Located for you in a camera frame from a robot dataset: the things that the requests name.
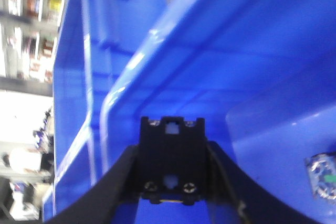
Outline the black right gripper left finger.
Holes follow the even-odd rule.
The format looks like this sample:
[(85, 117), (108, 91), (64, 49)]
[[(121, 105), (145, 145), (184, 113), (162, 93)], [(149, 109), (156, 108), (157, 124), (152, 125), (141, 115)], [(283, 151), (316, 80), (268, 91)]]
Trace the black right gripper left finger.
[(128, 146), (89, 191), (47, 223), (110, 223), (121, 205), (137, 153), (136, 145)]

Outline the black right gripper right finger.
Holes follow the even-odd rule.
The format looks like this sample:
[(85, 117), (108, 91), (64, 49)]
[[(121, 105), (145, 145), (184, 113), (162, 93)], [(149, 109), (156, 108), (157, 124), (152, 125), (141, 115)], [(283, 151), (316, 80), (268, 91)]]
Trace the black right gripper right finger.
[(209, 196), (229, 203), (240, 223), (317, 223), (257, 184), (216, 142), (207, 143), (207, 157)]

